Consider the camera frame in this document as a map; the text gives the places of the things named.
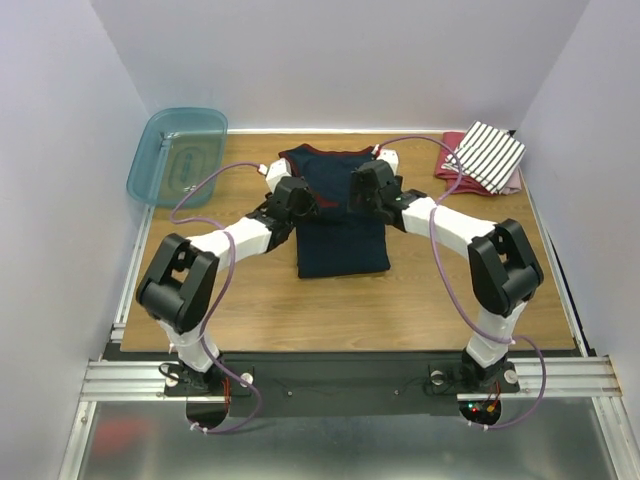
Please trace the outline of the navy blue tank top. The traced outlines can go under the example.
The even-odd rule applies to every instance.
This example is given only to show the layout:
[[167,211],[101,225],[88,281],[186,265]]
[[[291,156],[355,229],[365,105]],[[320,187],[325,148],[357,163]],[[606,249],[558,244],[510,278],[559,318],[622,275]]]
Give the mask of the navy blue tank top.
[[373,148],[322,151],[309,144],[284,150],[291,173],[309,186],[318,214],[296,227],[301,279],[378,274],[390,269],[386,227],[347,209],[351,173],[373,158]]

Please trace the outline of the striped white tank top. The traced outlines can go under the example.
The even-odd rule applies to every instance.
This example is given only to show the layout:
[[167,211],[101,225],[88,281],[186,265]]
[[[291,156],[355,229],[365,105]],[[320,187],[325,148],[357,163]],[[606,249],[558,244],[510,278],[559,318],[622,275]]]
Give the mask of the striped white tank top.
[[445,156],[444,170],[478,182],[490,194],[505,194],[526,152],[525,145],[506,131],[475,121],[455,148],[458,161]]

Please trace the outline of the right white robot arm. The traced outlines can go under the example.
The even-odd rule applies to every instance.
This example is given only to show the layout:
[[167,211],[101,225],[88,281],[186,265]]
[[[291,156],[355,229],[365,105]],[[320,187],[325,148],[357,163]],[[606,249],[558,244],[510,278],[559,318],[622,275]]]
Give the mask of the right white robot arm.
[[[515,325],[544,281],[544,273],[523,227],[513,219],[480,220],[439,205],[427,194],[402,189],[402,178],[383,160],[352,174],[348,207],[404,233],[430,240],[445,289],[473,334],[463,350],[460,378],[472,390],[493,383],[504,369]],[[438,253],[444,246],[466,259],[479,304],[472,321],[455,296]]]

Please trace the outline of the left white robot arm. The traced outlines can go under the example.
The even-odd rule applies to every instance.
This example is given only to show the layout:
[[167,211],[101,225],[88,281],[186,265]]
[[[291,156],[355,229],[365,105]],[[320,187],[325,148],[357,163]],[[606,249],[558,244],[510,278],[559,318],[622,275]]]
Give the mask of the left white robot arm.
[[237,262],[266,254],[283,244],[298,223],[317,213],[307,183],[281,178],[265,201],[236,223],[209,234],[166,236],[136,291],[136,302],[165,331],[179,364],[165,378],[201,395],[222,386],[225,374],[214,363],[220,351],[206,324],[220,298],[211,300],[217,274],[231,277]]

